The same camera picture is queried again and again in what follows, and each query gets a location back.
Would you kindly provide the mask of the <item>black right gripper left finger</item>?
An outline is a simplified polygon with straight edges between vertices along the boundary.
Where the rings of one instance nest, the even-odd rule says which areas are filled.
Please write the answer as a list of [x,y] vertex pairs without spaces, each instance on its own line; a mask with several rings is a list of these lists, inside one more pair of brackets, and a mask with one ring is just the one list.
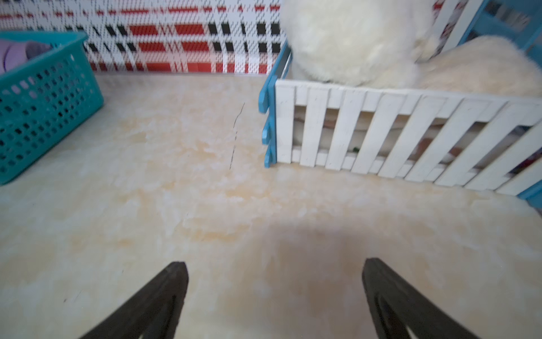
[[84,338],[173,338],[189,286],[184,262],[175,261]]

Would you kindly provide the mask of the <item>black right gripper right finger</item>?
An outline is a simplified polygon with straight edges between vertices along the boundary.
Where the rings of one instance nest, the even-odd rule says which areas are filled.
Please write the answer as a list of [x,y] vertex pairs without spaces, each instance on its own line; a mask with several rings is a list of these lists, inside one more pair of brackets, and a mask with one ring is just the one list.
[[379,258],[365,260],[361,274],[379,338],[476,338]]

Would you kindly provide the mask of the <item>purple long pants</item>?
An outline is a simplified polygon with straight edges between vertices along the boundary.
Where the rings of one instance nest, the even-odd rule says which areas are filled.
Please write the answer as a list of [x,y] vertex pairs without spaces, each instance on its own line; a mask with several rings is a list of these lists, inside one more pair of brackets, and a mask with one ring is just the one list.
[[49,52],[52,45],[42,42],[16,42],[1,39],[1,74],[5,74],[44,53]]

